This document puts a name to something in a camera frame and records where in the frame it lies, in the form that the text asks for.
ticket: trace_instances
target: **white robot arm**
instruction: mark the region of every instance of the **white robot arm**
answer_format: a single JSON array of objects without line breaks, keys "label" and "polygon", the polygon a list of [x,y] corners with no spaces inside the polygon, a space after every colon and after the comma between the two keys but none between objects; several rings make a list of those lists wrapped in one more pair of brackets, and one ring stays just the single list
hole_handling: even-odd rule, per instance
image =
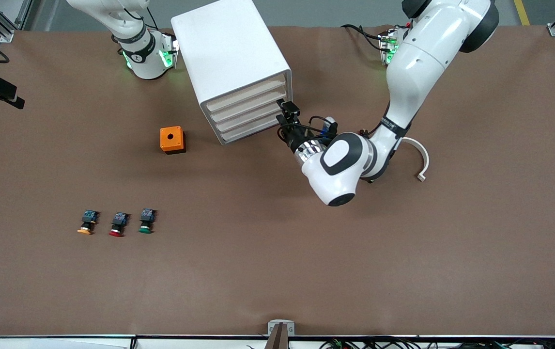
[{"label": "white robot arm", "polygon": [[149,31],[137,11],[149,0],[67,0],[106,26],[123,48],[127,66],[142,79],[159,78],[176,63],[178,43],[170,34]]},{"label": "white robot arm", "polygon": [[424,99],[459,51],[471,52],[490,38],[499,23],[494,0],[404,0],[412,18],[398,31],[387,67],[390,104],[372,137],[346,132],[310,137],[291,102],[278,102],[280,137],[294,152],[318,197],[340,206],[355,197],[358,179],[372,183],[388,166]]}]

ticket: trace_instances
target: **metal bracket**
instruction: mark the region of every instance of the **metal bracket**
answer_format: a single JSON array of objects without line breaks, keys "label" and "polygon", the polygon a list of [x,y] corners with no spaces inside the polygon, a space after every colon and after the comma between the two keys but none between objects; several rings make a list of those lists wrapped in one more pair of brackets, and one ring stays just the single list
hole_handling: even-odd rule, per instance
[{"label": "metal bracket", "polygon": [[381,64],[388,65],[392,61],[394,53],[402,43],[401,36],[404,31],[399,29],[389,29],[387,35],[379,35],[379,49],[381,55]]},{"label": "metal bracket", "polygon": [[288,336],[295,335],[295,321],[271,320],[267,323],[267,336],[271,335],[271,331],[273,331],[273,328],[279,325],[280,323],[284,323],[284,325],[286,325],[286,333],[288,333]]},{"label": "metal bracket", "polygon": [[552,37],[555,37],[555,30],[553,29],[550,23],[547,23],[547,29],[549,31],[549,34],[551,34]]},{"label": "metal bracket", "polygon": [[288,345],[288,336],[289,331],[287,330],[287,323],[291,323],[293,326],[295,325],[294,322],[288,320],[277,320],[280,323],[276,324],[272,327],[271,335],[267,340],[267,344],[264,346],[264,349],[289,349]]},{"label": "metal bracket", "polygon": [[0,37],[0,44],[9,44],[13,41],[15,36],[15,31],[10,31],[10,36],[8,37]]}]

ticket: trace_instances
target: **brown table surface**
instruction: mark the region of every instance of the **brown table surface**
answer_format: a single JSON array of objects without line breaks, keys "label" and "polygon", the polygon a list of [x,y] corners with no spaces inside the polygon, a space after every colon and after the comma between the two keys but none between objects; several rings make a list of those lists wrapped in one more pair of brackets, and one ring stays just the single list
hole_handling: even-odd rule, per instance
[{"label": "brown table surface", "polygon": [[[304,119],[373,128],[378,53],[346,29],[272,28]],[[0,75],[0,335],[266,331],[555,335],[555,38],[500,27],[459,54],[386,174],[325,207],[275,128],[218,143],[184,64],[156,81],[107,32],[19,32]],[[181,125],[188,151],[158,148]],[[139,213],[159,210],[152,235]],[[85,209],[96,234],[76,233]],[[132,214],[124,238],[114,212]]]}]

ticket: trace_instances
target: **orange push button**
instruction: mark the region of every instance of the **orange push button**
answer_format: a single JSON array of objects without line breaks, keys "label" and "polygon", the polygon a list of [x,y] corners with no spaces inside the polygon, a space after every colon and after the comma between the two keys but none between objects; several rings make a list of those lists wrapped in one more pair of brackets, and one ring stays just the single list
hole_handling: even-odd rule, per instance
[{"label": "orange push button", "polygon": [[163,152],[168,155],[186,152],[185,133],[180,126],[162,128],[160,142]]}]

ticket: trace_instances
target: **green indicator light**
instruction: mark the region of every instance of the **green indicator light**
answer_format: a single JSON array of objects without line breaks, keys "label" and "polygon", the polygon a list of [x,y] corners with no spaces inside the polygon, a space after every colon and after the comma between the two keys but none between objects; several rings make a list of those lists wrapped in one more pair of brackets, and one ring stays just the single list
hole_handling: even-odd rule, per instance
[{"label": "green indicator light", "polygon": [[131,68],[131,63],[129,62],[129,58],[127,57],[127,54],[123,51],[123,57],[124,60],[127,61],[127,66],[129,67],[129,69],[133,69]]},{"label": "green indicator light", "polygon": [[164,51],[159,51],[160,57],[162,58],[163,61],[163,65],[166,68],[169,68],[172,66],[172,58],[171,58],[171,54],[164,52]]}]

